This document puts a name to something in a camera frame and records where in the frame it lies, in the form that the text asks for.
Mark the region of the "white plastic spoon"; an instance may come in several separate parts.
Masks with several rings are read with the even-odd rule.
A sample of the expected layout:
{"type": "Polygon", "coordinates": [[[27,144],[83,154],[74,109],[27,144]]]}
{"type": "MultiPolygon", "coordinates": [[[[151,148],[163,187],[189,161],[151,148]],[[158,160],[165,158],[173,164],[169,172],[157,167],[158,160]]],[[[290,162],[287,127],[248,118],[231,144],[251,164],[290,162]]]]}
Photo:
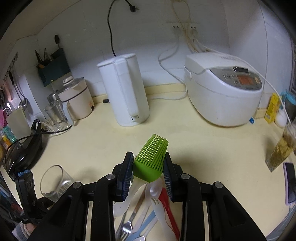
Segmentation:
{"type": "Polygon", "coordinates": [[[147,200],[151,198],[158,199],[163,189],[163,180],[158,178],[154,182],[148,183],[145,188],[145,198],[147,200]]]}

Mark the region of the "yellow box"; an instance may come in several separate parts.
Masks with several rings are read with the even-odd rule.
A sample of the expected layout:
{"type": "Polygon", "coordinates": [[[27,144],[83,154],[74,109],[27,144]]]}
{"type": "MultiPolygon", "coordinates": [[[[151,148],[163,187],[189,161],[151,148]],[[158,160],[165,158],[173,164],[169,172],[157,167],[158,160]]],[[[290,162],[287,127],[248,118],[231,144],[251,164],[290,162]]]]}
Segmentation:
{"type": "Polygon", "coordinates": [[[275,120],[276,113],[280,107],[280,97],[278,94],[273,93],[271,95],[267,111],[265,113],[264,119],[268,123],[272,123],[275,120]]]}

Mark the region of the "beige electric cooking pot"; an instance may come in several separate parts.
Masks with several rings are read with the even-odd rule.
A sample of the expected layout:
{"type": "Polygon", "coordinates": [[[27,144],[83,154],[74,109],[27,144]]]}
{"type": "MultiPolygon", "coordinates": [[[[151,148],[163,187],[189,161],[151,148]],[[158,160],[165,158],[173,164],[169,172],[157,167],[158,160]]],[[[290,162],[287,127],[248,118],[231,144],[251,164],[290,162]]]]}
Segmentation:
{"type": "Polygon", "coordinates": [[[67,77],[57,94],[74,121],[86,118],[94,111],[95,105],[84,77],[67,77]]]}

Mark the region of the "clear glass pitcher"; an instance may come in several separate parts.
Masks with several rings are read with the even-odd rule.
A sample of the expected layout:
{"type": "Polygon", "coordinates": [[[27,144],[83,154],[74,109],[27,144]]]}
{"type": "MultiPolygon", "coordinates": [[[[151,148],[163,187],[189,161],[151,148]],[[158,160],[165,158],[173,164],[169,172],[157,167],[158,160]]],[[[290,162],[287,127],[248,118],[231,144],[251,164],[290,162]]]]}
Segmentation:
{"type": "Polygon", "coordinates": [[[57,91],[52,92],[48,97],[49,104],[45,107],[45,112],[52,120],[58,131],[63,131],[74,125],[74,120],[70,115],[69,103],[62,103],[57,91]]]}

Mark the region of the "red plastic spoon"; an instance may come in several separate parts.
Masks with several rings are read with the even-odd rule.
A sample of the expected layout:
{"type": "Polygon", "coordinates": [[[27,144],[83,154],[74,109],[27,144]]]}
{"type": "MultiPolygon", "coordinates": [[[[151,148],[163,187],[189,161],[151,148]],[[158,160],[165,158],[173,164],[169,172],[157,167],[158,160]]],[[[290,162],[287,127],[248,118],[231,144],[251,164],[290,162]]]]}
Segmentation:
{"type": "Polygon", "coordinates": [[[169,217],[173,232],[174,232],[177,240],[179,240],[179,238],[180,238],[180,230],[178,228],[178,225],[177,225],[177,223],[175,221],[175,218],[173,216],[173,213],[171,211],[169,197],[168,197],[168,194],[167,194],[167,190],[165,188],[162,188],[161,194],[159,196],[159,200],[163,204],[163,206],[164,206],[164,208],[166,210],[166,213],[167,213],[167,215],[169,217]]]}

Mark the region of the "white rice cooker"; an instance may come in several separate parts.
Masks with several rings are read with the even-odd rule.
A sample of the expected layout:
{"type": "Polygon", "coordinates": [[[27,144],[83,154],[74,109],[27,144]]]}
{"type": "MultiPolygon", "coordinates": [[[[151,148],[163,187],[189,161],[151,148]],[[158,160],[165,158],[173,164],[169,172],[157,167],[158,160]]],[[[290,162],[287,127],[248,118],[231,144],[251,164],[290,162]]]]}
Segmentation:
{"type": "Polygon", "coordinates": [[[185,59],[184,72],[189,99],[208,122],[241,126],[256,113],[262,78],[238,57],[215,52],[191,54],[185,59]]]}

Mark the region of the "white electric kettle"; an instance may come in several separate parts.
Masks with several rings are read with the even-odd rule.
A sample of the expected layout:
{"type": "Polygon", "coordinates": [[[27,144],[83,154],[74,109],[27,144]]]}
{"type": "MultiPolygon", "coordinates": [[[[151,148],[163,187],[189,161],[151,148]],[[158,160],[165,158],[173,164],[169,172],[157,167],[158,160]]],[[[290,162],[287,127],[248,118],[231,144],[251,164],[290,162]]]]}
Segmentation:
{"type": "Polygon", "coordinates": [[[117,123],[135,126],[145,122],[150,110],[136,54],[116,56],[97,67],[117,123]]]}

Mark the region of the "green silicone basting brush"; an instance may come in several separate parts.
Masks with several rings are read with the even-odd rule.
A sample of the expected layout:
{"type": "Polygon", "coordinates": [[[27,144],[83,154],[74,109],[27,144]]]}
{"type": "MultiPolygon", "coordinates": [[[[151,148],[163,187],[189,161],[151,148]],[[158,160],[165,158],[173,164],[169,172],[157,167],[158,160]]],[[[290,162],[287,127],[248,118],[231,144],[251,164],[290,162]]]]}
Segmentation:
{"type": "Polygon", "coordinates": [[[116,202],[113,205],[114,217],[120,217],[127,211],[141,186],[152,183],[161,176],[168,143],[166,138],[153,134],[142,147],[132,165],[133,183],[128,195],[124,202],[116,202]]]}

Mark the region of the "dark green wall holder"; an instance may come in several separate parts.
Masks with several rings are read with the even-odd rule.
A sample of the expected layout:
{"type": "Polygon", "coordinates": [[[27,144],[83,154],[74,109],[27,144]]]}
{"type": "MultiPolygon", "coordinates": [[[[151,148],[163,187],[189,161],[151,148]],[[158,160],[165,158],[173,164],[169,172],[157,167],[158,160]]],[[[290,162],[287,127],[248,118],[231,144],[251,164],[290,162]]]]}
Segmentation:
{"type": "Polygon", "coordinates": [[[36,68],[44,87],[70,72],[63,48],[52,54],[53,60],[46,59],[36,68]]]}

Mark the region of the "blue plastic utensil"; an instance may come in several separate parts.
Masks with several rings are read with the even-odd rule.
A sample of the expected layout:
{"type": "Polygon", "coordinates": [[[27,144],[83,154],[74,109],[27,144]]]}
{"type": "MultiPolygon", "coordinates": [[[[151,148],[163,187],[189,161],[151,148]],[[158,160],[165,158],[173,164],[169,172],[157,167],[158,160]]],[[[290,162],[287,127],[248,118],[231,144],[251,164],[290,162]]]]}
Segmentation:
{"type": "Polygon", "coordinates": [[[130,234],[127,237],[126,241],[135,240],[136,238],[139,238],[140,234],[146,229],[146,227],[147,227],[147,233],[149,233],[151,229],[154,227],[154,225],[157,223],[157,221],[158,219],[155,215],[155,212],[152,211],[148,216],[148,218],[143,222],[139,230],[136,231],[135,233],[130,234]]]}

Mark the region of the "metal fork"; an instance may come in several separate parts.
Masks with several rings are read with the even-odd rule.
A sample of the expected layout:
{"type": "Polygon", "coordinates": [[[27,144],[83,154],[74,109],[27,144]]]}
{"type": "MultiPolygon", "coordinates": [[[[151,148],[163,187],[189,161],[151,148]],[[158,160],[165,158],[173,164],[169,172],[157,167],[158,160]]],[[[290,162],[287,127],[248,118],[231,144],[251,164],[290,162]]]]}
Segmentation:
{"type": "Polygon", "coordinates": [[[115,234],[115,240],[126,240],[127,237],[131,234],[132,232],[132,221],[134,220],[140,206],[142,205],[143,203],[143,200],[144,200],[144,197],[145,197],[145,193],[144,191],[142,192],[134,210],[133,210],[133,213],[131,214],[130,218],[128,219],[127,222],[123,223],[124,221],[124,218],[126,216],[126,213],[124,213],[122,219],[121,219],[121,222],[120,222],[120,225],[116,231],[116,234],[115,234]]]}

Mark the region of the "smartphone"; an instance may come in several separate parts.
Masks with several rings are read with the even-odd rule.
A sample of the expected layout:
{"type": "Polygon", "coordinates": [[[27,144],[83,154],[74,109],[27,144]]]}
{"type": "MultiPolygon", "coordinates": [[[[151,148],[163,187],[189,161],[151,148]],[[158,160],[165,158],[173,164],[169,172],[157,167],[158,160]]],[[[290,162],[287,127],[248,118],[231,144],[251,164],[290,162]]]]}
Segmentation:
{"type": "Polygon", "coordinates": [[[283,163],[285,175],[285,204],[295,203],[295,168],[293,163],[283,163]]]}

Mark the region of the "glass of tea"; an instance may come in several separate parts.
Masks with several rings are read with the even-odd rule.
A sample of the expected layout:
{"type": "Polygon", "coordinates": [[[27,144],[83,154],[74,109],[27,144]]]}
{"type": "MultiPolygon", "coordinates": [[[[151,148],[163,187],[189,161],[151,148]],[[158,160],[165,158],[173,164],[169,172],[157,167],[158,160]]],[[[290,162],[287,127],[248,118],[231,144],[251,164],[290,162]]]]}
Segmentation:
{"type": "Polygon", "coordinates": [[[266,164],[273,172],[288,156],[295,150],[295,122],[285,126],[283,135],[278,141],[270,157],[266,159],[266,164]]]}

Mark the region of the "white plastic spork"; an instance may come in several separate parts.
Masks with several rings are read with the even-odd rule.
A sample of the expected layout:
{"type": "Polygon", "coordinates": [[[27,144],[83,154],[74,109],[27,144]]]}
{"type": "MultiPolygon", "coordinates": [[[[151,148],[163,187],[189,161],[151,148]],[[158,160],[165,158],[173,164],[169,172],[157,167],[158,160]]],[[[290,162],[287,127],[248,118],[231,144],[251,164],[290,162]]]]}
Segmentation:
{"type": "Polygon", "coordinates": [[[158,199],[151,198],[151,204],[155,212],[155,215],[162,226],[162,230],[166,240],[170,240],[170,241],[177,240],[174,232],[166,222],[165,210],[162,203],[158,199]]]}

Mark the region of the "clear ribbed drinking glass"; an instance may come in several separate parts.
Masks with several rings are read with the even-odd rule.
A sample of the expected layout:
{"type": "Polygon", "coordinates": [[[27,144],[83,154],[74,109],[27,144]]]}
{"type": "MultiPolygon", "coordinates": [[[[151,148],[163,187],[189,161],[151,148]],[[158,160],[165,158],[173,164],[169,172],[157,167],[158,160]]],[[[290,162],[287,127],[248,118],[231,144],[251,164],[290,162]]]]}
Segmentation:
{"type": "Polygon", "coordinates": [[[60,166],[51,166],[42,176],[41,194],[56,203],[74,183],[74,179],[60,166]]]}

